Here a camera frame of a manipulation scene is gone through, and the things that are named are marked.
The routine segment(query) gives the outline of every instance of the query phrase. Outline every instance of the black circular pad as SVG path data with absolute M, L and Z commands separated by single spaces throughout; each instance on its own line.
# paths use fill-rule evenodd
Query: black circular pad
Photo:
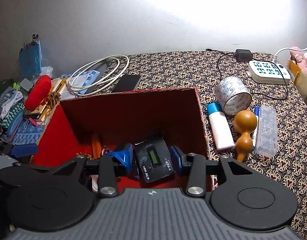
M 16 188 L 7 200 L 12 223 L 31 231 L 56 231 L 81 221 L 92 209 L 93 194 L 70 177 L 46 175 Z
M 274 194 L 263 188 L 246 188 L 238 193 L 238 200 L 249 208 L 261 209 L 269 207 L 275 201 Z
M 235 176 L 213 191 L 210 204 L 223 220 L 248 230 L 288 225 L 298 207 L 290 189 L 262 175 Z
M 38 171 L 23 167 L 6 167 L 0 170 L 0 182 L 9 187 L 20 187 L 40 178 Z

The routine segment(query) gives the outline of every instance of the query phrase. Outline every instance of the green striped cloth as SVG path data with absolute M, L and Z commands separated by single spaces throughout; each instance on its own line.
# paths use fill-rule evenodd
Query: green striped cloth
M 12 119 L 15 117 L 15 115 L 24 109 L 24 104 L 23 103 L 18 103 L 10 112 L 9 115 L 3 119 L 1 126 L 4 128 L 8 128 Z

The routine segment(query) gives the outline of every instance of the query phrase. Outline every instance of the cardboard box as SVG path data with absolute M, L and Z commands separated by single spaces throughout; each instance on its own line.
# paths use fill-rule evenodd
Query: cardboard box
M 288 60 L 287 66 L 295 77 L 294 84 L 307 105 L 307 74 L 301 71 L 292 60 Z
M 103 94 L 61 101 L 54 109 L 33 163 L 57 166 L 77 153 L 92 153 L 91 138 L 97 132 L 102 147 L 111 150 L 119 143 L 139 143 L 160 132 L 168 146 L 184 153 L 210 158 L 210 150 L 199 95 L 195 88 L 141 90 Z M 185 186 L 188 178 L 170 176 L 157 187 Z M 125 187 L 152 187 L 145 182 L 122 178 Z

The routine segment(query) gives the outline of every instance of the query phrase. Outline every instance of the black phone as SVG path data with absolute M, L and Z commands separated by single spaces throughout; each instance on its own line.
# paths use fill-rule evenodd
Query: black phone
M 141 75 L 123 75 L 111 93 L 133 91 L 137 88 L 141 79 Z

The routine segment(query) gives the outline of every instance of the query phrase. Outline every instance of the white wall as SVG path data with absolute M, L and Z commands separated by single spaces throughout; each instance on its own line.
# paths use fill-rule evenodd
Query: white wall
M 307 0 L 0 0 L 0 79 L 17 77 L 33 33 L 58 75 L 112 54 L 275 53 L 307 46 Z

